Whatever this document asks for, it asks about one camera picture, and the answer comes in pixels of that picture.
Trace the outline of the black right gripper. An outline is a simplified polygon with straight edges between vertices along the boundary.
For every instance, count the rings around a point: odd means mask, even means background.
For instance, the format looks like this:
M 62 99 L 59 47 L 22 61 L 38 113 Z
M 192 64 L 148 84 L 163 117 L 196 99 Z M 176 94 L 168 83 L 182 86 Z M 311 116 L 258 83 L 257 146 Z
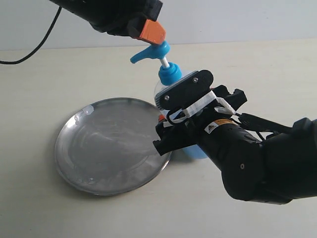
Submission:
M 229 146 L 242 140 L 245 132 L 239 131 L 231 117 L 246 100 L 243 91 L 237 89 L 230 94 L 220 85 L 185 108 L 171 110 L 178 114 L 170 123 L 160 114 L 156 125 L 159 139 L 153 141 L 155 149 L 162 156 L 192 145 Z

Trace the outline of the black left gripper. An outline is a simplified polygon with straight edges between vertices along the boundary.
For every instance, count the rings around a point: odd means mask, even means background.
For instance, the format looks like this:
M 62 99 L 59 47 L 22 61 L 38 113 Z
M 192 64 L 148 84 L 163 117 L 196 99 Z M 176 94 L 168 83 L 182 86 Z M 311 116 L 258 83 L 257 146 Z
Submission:
M 152 45 L 161 45 L 166 30 L 157 22 L 163 6 L 159 0 L 52 0 L 86 20 L 98 32 L 128 35 Z

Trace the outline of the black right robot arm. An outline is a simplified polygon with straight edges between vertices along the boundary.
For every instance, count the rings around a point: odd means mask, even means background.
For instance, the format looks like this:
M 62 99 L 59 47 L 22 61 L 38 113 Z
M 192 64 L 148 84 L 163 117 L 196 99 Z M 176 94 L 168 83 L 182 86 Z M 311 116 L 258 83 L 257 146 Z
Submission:
M 242 90 L 223 85 L 170 99 L 170 113 L 156 126 L 159 154 L 198 146 L 221 172 L 234 199 L 286 204 L 317 194 L 317 122 L 287 127 L 254 115 L 232 117 L 246 102 Z

